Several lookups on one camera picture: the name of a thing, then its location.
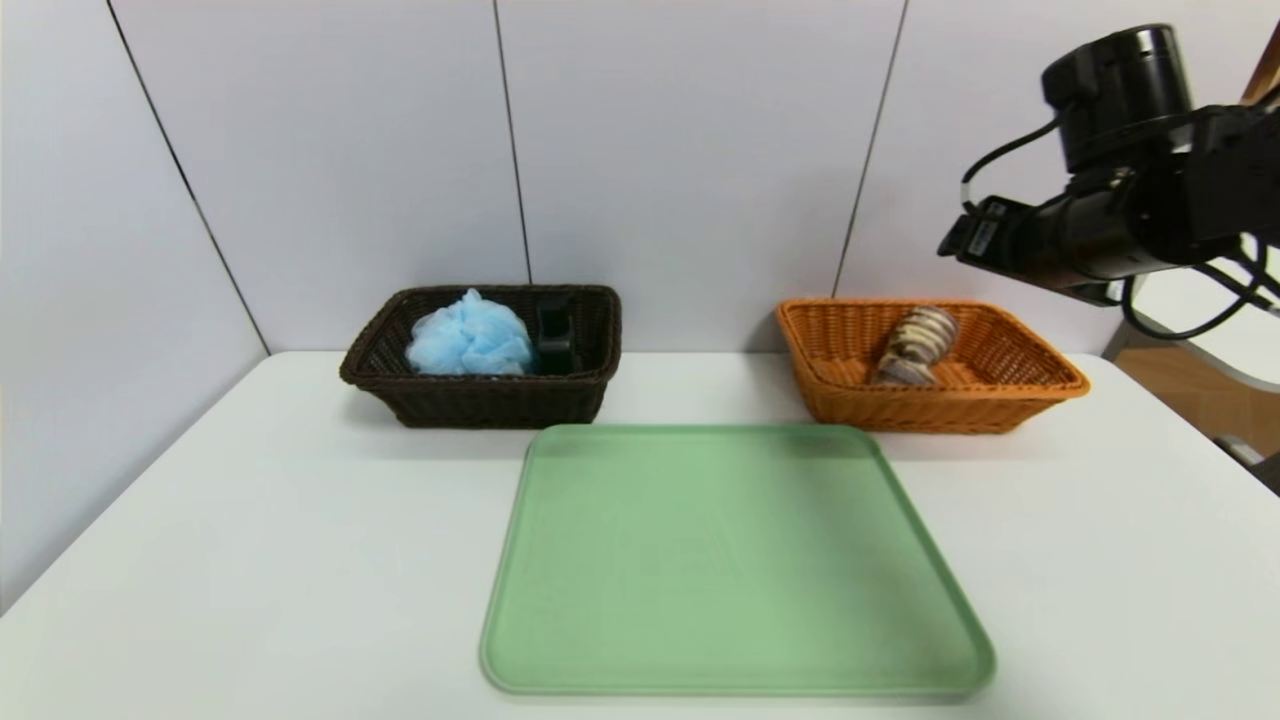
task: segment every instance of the basket rim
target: basket rim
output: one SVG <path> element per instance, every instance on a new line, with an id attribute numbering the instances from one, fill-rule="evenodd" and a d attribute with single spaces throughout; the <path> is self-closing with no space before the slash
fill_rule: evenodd
<path id="1" fill-rule="evenodd" d="M 378 338 L 383 328 L 390 320 L 392 314 L 396 309 L 404 302 L 404 299 L 413 295 L 426 293 L 426 292 L 466 292 L 475 288 L 481 295 L 486 291 L 522 291 L 522 292 L 598 292 L 607 296 L 607 302 L 609 305 L 612 315 L 613 332 L 609 333 L 607 340 L 608 347 L 605 348 L 604 365 L 595 370 L 585 370 L 581 373 L 571 373 L 568 375 L 485 375 L 485 374 L 467 374 L 467 375 L 420 375 L 420 374 L 399 374 L 399 373 L 378 373 L 360 370 L 360 361 L 369 354 L 375 338 Z M 342 360 L 342 365 L 338 368 L 338 374 L 342 377 L 343 382 L 347 384 L 356 386 L 361 389 L 376 384 L 379 389 L 410 389 L 413 387 L 424 386 L 470 386 L 484 383 L 486 386 L 493 386 L 494 383 L 502 386 L 517 386 L 517 384 L 539 384 L 539 386 L 561 386 L 561 387 L 581 387 L 581 386 L 594 386 L 602 382 L 608 382 L 618 370 L 618 363 L 622 359 L 622 299 L 618 297 L 618 292 L 609 286 L 604 284 L 538 284 L 538 283 L 520 283 L 520 284 L 438 284 L 438 286 L 420 286 L 401 290 L 390 296 L 387 302 L 378 310 L 378 313 L 369 320 L 369 323 L 360 331 L 356 336 L 355 342 L 351 343 L 351 348 Z"/>
<path id="2" fill-rule="evenodd" d="M 901 307 L 916 305 L 934 305 L 938 307 L 947 306 L 964 306 L 964 307 L 978 307 L 989 313 L 1000 315 L 1004 320 L 1009 322 L 1018 332 L 1024 337 L 1030 340 L 1042 352 L 1050 355 L 1059 365 L 1061 365 L 1071 375 L 1071 380 L 1066 383 L 1052 383 L 1052 384 L 986 384 L 986 383 L 969 383 L 963 386 L 879 386 L 879 384 L 840 384 L 832 383 L 822 378 L 817 368 L 813 365 L 813 357 L 809 356 L 804 343 L 799 340 L 799 332 L 791 323 L 790 311 L 796 307 L 806 307 L 815 305 L 826 305 L 835 307 Z M 893 393 L 929 393 L 938 398 L 963 398 L 963 400 L 1070 400 L 1073 397 L 1080 397 L 1088 395 L 1091 389 L 1089 378 L 1084 375 L 1075 365 L 1070 363 L 1061 352 L 1053 348 L 1044 338 L 1036 333 L 1036 331 L 1027 327 L 1021 320 L 1018 319 L 1012 313 L 992 305 L 991 302 L 982 302 L 979 300 L 963 300 L 963 299 L 878 299 L 878 297 L 800 297 L 785 300 L 778 304 L 774 311 L 778 324 L 782 325 L 782 334 L 787 341 L 787 347 L 791 350 L 792 361 L 804 365 L 804 372 L 808 375 L 806 382 L 820 386 L 822 388 L 842 392 L 842 393 L 868 393 L 868 395 L 893 395 Z"/>

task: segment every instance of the white wall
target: white wall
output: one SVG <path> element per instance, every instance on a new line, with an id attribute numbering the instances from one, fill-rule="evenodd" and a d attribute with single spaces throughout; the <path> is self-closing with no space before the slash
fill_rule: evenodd
<path id="1" fill-rule="evenodd" d="M 1203 0 L 910 0 L 840 281 L 844 296 L 996 302 L 1064 351 L 1100 352 L 1120 323 L 1101 310 L 934 256 L 960 213 L 960 176 L 1044 124 L 1039 76 L 1076 46 L 1126 27 L 1178 31 L 1197 105 L 1234 104 L 1276 22 L 1272 3 Z M 1066 174 L 1057 136 L 1002 158 L 974 199 L 1039 202 Z"/>
<path id="2" fill-rule="evenodd" d="M 527 282 L 490 0 L 115 0 L 271 351 L 398 290 Z"/>
<path id="3" fill-rule="evenodd" d="M 264 357 L 102 0 L 8 0 L 0 606 Z"/>
<path id="4" fill-rule="evenodd" d="M 628 350 L 781 347 L 829 295 L 901 0 L 499 0 L 535 282 Z"/>

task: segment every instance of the wicker basket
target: wicker basket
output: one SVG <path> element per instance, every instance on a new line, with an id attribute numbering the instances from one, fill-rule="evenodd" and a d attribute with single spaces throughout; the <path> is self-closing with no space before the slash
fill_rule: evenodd
<path id="1" fill-rule="evenodd" d="M 959 323 L 937 384 L 869 384 L 897 322 L 936 305 Z M 1089 392 L 1089 380 L 1009 313 L 963 300 L 791 300 L 777 310 L 796 384 L 823 423 L 865 430 L 1006 433 Z"/>
<path id="2" fill-rule="evenodd" d="M 404 359 L 419 318 L 468 287 L 511 307 L 534 332 L 538 300 L 568 293 L 582 372 L 570 375 L 420 375 Z M 448 286 L 396 293 L 356 338 L 342 379 L 378 396 L 410 428 L 545 428 L 590 423 L 622 352 L 622 302 L 604 286 Z"/>

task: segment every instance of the green tray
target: green tray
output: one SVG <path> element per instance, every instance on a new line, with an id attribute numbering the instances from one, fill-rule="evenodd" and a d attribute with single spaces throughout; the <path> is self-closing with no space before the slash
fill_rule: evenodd
<path id="1" fill-rule="evenodd" d="M 865 433 L 559 425 L 480 648 L 512 693 L 963 696 L 995 651 Z"/>

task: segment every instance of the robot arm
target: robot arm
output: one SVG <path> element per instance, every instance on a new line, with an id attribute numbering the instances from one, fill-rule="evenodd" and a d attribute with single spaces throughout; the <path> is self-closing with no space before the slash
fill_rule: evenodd
<path id="1" fill-rule="evenodd" d="M 1184 340 L 1280 297 L 1266 274 L 1267 246 L 1280 246 L 1280 88 L 1251 106 L 1190 109 L 1169 26 L 1143 26 L 1084 45 L 1050 65 L 1041 83 L 1053 120 L 980 159 L 965 173 L 965 214 L 938 255 L 1096 305 L 1121 305 L 1139 329 Z M 987 197 L 968 183 L 984 165 L 1059 131 L 1071 179 L 1039 205 Z M 1242 246 L 1257 240 L 1257 256 Z M 1208 265 L 1226 258 L 1252 278 L 1240 283 Z M 1184 333 L 1142 327 L 1132 310 L 1137 275 L 1190 266 L 1239 300 Z"/>

